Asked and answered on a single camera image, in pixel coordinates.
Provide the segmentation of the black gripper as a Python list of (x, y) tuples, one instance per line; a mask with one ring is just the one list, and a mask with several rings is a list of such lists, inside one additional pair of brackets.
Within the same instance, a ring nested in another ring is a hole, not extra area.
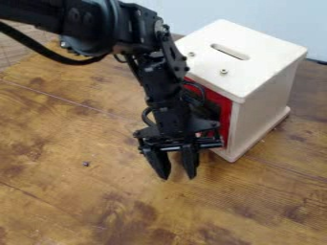
[(180, 96), (155, 100), (145, 97), (147, 107), (152, 109), (148, 118), (156, 124), (136, 130), (133, 137), (139, 142), (139, 151), (143, 153), (152, 169), (159, 177), (168, 179), (171, 173), (171, 162), (167, 152), (181, 150), (183, 167), (188, 177), (196, 176), (199, 166), (199, 153), (193, 147), (184, 142), (184, 116), (187, 114)]

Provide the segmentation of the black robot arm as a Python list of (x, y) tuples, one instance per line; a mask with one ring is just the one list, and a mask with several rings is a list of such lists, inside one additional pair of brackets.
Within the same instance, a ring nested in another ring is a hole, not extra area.
[(187, 57), (155, 11), (120, 0), (0, 0), (0, 33), (62, 64), (92, 64), (108, 55), (125, 63), (145, 93), (147, 127), (133, 133), (139, 153), (167, 179), (167, 153), (180, 152), (196, 176), (199, 151), (223, 146), (220, 109), (203, 86), (185, 80)]

